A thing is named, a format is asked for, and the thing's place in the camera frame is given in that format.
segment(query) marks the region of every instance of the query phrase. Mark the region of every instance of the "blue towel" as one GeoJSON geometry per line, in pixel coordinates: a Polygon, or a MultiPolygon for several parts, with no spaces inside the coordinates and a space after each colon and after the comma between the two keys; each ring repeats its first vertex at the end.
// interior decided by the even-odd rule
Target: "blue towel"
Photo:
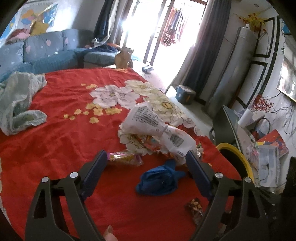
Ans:
{"type": "Polygon", "coordinates": [[[178,179],[186,175],[185,172],[175,171],[175,167],[175,160],[170,159],[163,166],[144,172],[141,182],[136,186],[137,193],[162,196],[175,191],[178,188],[178,179]]]}

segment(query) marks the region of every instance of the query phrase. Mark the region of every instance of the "white plastic bag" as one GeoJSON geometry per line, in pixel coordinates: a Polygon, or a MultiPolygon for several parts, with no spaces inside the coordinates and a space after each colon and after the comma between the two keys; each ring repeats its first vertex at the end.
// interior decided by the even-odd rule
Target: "white plastic bag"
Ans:
{"type": "Polygon", "coordinates": [[[153,112],[148,102],[135,105],[122,123],[122,131],[135,135],[157,136],[178,164],[185,164],[188,151],[196,152],[196,142],[185,131],[169,126],[153,112]]]}

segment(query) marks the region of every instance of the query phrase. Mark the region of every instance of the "curtain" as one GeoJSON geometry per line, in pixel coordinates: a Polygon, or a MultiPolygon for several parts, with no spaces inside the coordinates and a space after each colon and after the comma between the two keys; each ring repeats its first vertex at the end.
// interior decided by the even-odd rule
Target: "curtain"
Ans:
{"type": "Polygon", "coordinates": [[[119,0],[105,0],[104,2],[94,29],[94,38],[97,38],[100,45],[105,44],[112,34],[118,3],[119,0]]]}
{"type": "Polygon", "coordinates": [[[172,82],[192,88],[197,97],[210,76],[226,31],[231,0],[209,0],[205,9],[197,40],[192,46],[172,82]]]}

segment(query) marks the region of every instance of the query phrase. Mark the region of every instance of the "light blue blanket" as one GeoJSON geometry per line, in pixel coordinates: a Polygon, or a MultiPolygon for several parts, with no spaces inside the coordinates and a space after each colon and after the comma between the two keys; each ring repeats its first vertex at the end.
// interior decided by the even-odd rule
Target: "light blue blanket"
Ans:
{"type": "Polygon", "coordinates": [[[46,122],[40,110],[28,110],[32,97],[47,84],[42,75],[13,73],[0,83],[0,129],[5,135],[15,135],[29,126],[46,122]]]}

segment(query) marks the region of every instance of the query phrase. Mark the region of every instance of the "metal screw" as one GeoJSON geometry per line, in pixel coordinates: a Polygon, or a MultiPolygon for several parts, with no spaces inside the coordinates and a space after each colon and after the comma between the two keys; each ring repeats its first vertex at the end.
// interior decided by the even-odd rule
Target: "metal screw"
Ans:
{"type": "Polygon", "coordinates": [[[71,178],[76,178],[78,176],[78,173],[77,172],[73,172],[70,174],[70,177],[71,178]]]}
{"type": "Polygon", "coordinates": [[[43,183],[45,183],[45,182],[47,182],[48,180],[49,180],[49,178],[48,178],[48,177],[44,177],[44,178],[42,178],[42,180],[41,180],[41,181],[42,181],[43,183]]]}
{"type": "Polygon", "coordinates": [[[248,182],[248,183],[250,183],[250,182],[252,181],[252,179],[249,178],[249,177],[245,177],[244,180],[245,180],[246,182],[248,182]]]}
{"type": "Polygon", "coordinates": [[[221,172],[217,172],[217,173],[215,174],[215,176],[216,176],[217,178],[222,178],[222,177],[223,177],[223,174],[222,174],[221,172]]]}

